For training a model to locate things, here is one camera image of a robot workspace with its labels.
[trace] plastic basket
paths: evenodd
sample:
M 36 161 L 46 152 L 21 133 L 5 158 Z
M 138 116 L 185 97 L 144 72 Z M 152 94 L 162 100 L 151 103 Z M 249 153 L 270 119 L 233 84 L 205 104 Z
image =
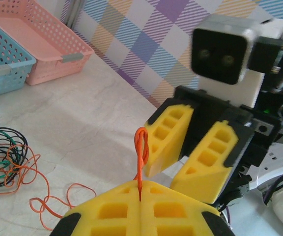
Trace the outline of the plastic basket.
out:
M 37 59 L 29 85 L 79 72 L 94 53 L 34 0 L 0 0 L 0 28 Z
M 0 29 L 0 94 L 21 89 L 36 60 Z

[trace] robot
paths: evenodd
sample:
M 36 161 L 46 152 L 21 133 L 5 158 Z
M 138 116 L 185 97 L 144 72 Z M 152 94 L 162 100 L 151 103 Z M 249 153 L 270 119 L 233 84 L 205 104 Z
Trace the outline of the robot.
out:
M 144 125 L 147 177 L 187 158 L 170 188 L 143 181 L 138 198 L 137 182 L 124 183 L 67 212 L 51 236 L 234 235 L 219 212 L 283 175 L 283 20 L 208 16 L 191 67 L 198 89 L 178 86 Z

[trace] pink plastic basket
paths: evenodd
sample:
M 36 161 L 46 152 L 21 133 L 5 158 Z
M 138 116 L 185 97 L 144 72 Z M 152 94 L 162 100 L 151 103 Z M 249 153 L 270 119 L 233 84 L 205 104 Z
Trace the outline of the pink plastic basket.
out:
M 29 85 L 80 72 L 94 53 L 34 0 L 0 0 L 0 28 L 37 59 Z

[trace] yellow foam gripper pad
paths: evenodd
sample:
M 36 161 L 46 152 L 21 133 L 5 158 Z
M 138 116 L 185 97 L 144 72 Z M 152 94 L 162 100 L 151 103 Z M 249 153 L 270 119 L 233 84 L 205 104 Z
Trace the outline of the yellow foam gripper pad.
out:
M 133 180 L 68 211 L 50 236 L 220 236 L 223 232 L 233 235 L 215 208 L 147 180 L 142 182 L 140 202 Z
M 143 169 L 147 177 L 178 161 L 195 106 L 195 103 L 168 98 L 144 125 L 149 145 L 149 159 Z
M 243 147 L 248 140 L 249 137 L 243 141 Z M 213 204 L 232 173 L 233 164 L 225 163 L 238 141 L 228 121 L 216 122 L 175 175 L 170 188 L 200 202 Z M 241 151 L 234 153 L 231 161 L 234 162 Z

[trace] blue plastic basket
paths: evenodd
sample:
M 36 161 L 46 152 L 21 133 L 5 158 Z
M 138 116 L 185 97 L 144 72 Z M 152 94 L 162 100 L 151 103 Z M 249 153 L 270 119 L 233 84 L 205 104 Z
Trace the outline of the blue plastic basket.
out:
M 21 89 L 35 58 L 0 29 L 0 94 Z

